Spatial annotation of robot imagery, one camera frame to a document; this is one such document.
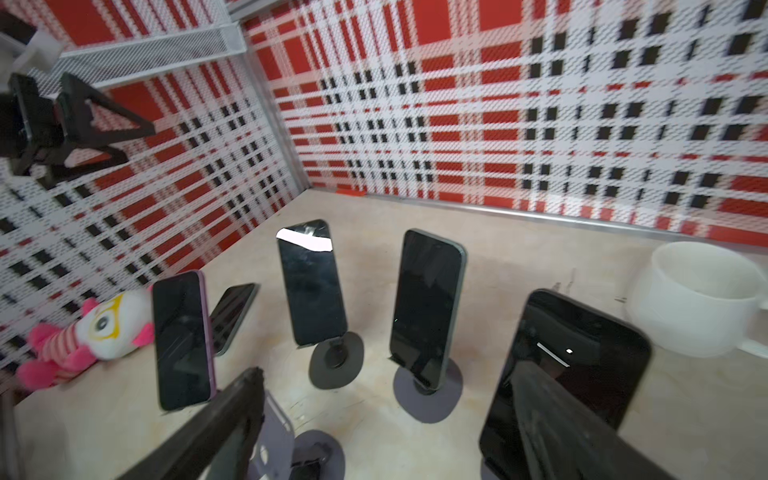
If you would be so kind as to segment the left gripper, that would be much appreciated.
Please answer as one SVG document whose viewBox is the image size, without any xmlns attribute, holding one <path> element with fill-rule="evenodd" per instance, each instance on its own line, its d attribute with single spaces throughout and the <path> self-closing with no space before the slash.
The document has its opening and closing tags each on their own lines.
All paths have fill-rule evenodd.
<svg viewBox="0 0 768 480">
<path fill-rule="evenodd" d="M 34 78 L 13 73 L 1 94 L 1 157 L 15 176 L 30 176 L 33 165 L 45 166 L 36 181 L 45 189 L 129 161 L 113 144 L 153 136 L 154 124 L 95 89 L 64 73 L 56 102 L 39 92 Z M 78 147 L 98 147 L 98 155 L 77 165 L 62 160 L 64 138 Z"/>
</svg>

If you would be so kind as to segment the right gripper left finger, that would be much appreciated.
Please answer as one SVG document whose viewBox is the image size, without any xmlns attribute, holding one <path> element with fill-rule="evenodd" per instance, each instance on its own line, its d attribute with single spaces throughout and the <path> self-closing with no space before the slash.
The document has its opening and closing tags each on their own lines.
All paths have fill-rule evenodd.
<svg viewBox="0 0 768 480">
<path fill-rule="evenodd" d="M 264 423 L 264 372 L 244 370 L 123 479 L 245 479 Z"/>
</svg>

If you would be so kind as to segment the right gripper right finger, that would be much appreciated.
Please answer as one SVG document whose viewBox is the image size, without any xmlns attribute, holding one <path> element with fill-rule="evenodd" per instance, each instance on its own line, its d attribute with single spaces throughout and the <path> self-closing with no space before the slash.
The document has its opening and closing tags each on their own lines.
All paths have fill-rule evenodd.
<svg viewBox="0 0 768 480">
<path fill-rule="evenodd" d="M 514 406 L 533 479 L 669 479 L 537 365 L 512 373 Z"/>
</svg>

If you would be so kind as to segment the purple phone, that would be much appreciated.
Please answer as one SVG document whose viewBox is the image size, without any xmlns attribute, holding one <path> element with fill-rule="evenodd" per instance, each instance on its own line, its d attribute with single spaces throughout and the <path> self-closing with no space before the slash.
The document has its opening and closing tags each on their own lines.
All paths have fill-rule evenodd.
<svg viewBox="0 0 768 480">
<path fill-rule="evenodd" d="M 158 281 L 152 307 L 160 408 L 172 412 L 210 401 L 217 388 L 203 273 Z"/>
</svg>

